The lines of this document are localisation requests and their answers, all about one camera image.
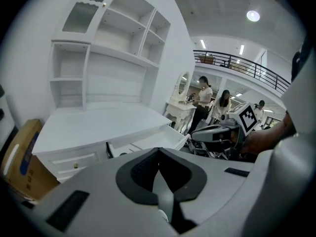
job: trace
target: cardboard box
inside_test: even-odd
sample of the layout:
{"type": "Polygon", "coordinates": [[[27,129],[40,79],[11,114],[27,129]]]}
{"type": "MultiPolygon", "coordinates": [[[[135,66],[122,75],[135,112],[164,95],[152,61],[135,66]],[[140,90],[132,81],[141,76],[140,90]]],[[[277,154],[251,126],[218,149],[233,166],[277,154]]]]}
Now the cardboard box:
{"type": "Polygon", "coordinates": [[[28,120],[12,140],[6,151],[0,173],[8,189],[19,200],[40,200],[58,185],[56,178],[32,155],[42,129],[39,119],[28,120]]]}

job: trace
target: long black hair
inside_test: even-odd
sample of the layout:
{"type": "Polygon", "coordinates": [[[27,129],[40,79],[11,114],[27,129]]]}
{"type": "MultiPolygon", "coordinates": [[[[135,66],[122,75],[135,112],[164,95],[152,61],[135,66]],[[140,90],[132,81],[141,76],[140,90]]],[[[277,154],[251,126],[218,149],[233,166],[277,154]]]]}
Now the long black hair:
{"type": "Polygon", "coordinates": [[[226,94],[226,93],[230,95],[230,93],[229,93],[229,91],[228,91],[227,89],[225,89],[225,90],[223,91],[222,96],[221,96],[221,98],[219,99],[219,106],[220,106],[220,107],[226,107],[226,106],[228,105],[228,103],[229,103],[229,98],[228,98],[228,99],[225,99],[225,94],[226,94]]]}
{"type": "Polygon", "coordinates": [[[201,76],[198,81],[203,80],[203,82],[205,82],[209,87],[211,87],[211,85],[208,84],[208,79],[205,76],[201,76]]]}

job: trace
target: woman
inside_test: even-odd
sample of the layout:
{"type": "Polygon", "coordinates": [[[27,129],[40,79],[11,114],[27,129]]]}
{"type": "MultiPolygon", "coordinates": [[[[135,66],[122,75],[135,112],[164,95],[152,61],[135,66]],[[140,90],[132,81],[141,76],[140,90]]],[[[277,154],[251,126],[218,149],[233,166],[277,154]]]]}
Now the woman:
{"type": "Polygon", "coordinates": [[[213,106],[212,119],[209,124],[218,124],[222,120],[222,115],[231,107],[231,100],[229,99],[230,93],[228,90],[224,90],[222,96],[216,101],[213,106]]]}
{"type": "Polygon", "coordinates": [[[205,115],[207,115],[208,106],[213,95],[213,90],[208,85],[206,77],[200,77],[198,82],[202,86],[202,90],[199,92],[198,96],[194,98],[194,100],[190,101],[197,104],[197,108],[192,119],[191,128],[188,131],[189,134],[197,128],[198,123],[205,117],[205,115]]]}

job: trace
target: black pants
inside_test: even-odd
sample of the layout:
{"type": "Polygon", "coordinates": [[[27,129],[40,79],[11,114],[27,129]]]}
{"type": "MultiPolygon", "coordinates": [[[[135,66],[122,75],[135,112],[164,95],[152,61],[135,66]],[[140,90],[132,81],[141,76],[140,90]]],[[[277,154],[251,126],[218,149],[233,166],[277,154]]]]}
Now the black pants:
{"type": "Polygon", "coordinates": [[[205,117],[205,115],[208,112],[208,106],[202,107],[201,105],[198,105],[196,108],[196,112],[194,113],[191,128],[188,131],[189,134],[191,134],[198,126],[198,123],[205,117]]]}

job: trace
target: black railing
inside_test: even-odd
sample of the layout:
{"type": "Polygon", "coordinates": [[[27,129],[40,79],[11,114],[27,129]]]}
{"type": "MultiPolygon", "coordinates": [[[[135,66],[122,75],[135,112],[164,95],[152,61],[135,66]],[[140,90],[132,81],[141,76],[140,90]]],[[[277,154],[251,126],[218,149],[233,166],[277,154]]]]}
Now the black railing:
{"type": "Polygon", "coordinates": [[[280,77],[273,71],[261,66],[258,63],[249,61],[239,56],[202,50],[193,50],[193,52],[196,62],[211,64],[241,72],[265,83],[282,94],[290,86],[290,83],[287,80],[280,77]]]}

